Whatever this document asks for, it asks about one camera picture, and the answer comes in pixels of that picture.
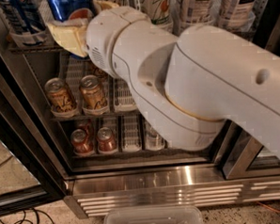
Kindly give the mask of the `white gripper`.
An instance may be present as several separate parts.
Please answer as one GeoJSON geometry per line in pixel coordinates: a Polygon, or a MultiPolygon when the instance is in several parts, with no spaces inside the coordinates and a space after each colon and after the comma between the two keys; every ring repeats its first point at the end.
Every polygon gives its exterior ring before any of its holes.
{"type": "Polygon", "coordinates": [[[88,24],[86,18],[75,18],[65,22],[47,23],[54,41],[75,56],[87,57],[111,77],[118,78],[112,66],[114,44],[122,31],[137,21],[150,18],[132,7],[120,7],[115,2],[94,0],[94,7],[99,13],[88,24]]]}

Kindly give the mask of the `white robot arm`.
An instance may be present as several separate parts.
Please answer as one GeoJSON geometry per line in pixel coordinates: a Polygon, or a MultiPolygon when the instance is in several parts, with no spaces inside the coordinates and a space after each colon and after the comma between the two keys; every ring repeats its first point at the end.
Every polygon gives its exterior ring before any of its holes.
{"type": "Polygon", "coordinates": [[[123,79],[174,147],[204,150],[232,120],[280,158],[280,56],[211,25],[175,36],[129,6],[48,28],[64,49],[123,79]]]}

